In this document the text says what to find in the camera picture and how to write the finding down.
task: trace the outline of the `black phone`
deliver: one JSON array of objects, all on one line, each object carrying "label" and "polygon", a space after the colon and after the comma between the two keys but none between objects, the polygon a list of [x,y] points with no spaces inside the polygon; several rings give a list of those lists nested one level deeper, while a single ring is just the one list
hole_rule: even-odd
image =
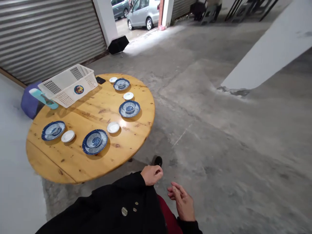
[{"label": "black phone", "polygon": [[97,79],[97,82],[98,82],[100,85],[103,84],[103,83],[106,81],[106,80],[102,79],[102,78],[99,77],[99,76],[97,76],[96,79]]}]

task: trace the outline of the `round wooden table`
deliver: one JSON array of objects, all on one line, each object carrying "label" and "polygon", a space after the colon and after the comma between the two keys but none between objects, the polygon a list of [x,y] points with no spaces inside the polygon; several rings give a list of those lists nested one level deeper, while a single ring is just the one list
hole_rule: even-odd
[{"label": "round wooden table", "polygon": [[[129,75],[98,76],[106,82],[69,108],[59,106],[52,110],[44,106],[34,119],[27,136],[26,152],[31,166],[43,178],[56,183],[79,184],[101,177],[131,159],[148,137],[155,118],[155,103],[150,90]],[[124,91],[116,91],[109,82],[114,76],[129,80],[130,86]],[[118,111],[126,92],[132,92],[132,100],[141,106],[141,111],[133,118],[123,118]],[[41,139],[44,126],[57,120],[64,121],[65,131],[76,133],[71,142],[63,143],[61,137],[52,141]],[[120,124],[117,133],[107,132],[110,122]],[[106,131],[108,142],[98,155],[87,155],[82,150],[82,141],[95,129]]]}]

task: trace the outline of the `car window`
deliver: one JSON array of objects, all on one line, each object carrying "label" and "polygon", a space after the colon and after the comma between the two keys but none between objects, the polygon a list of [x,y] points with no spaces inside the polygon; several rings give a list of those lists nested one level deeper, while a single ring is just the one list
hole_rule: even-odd
[{"label": "car window", "polygon": [[140,9],[140,0],[136,1],[132,9],[133,9],[133,12]]},{"label": "car window", "polygon": [[149,0],[141,0],[141,8],[149,6],[150,1]]}]

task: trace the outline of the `red pants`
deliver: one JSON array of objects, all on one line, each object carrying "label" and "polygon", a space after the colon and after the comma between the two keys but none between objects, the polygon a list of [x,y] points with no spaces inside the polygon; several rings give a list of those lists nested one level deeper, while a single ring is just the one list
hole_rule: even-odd
[{"label": "red pants", "polygon": [[171,210],[167,206],[165,200],[158,194],[157,196],[158,196],[160,207],[163,212],[163,216],[165,217],[165,220],[166,220],[168,233],[169,234],[183,234],[180,226],[178,225],[178,221],[176,220],[176,217],[174,216],[174,214],[171,212]]}]

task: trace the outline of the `car wheel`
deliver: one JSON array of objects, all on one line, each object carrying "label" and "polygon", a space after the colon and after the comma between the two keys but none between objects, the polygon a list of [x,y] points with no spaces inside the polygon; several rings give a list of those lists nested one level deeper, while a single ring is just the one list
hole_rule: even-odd
[{"label": "car wheel", "polygon": [[132,23],[131,23],[130,20],[128,20],[128,27],[129,27],[130,30],[133,30]]},{"label": "car wheel", "polygon": [[147,28],[148,31],[153,28],[153,21],[152,21],[152,19],[150,17],[148,17],[147,20],[146,20],[146,28]]},{"label": "car wheel", "polygon": [[128,16],[128,9],[125,8],[123,12],[124,12],[123,16],[124,16],[125,18],[127,18],[127,16]]}]

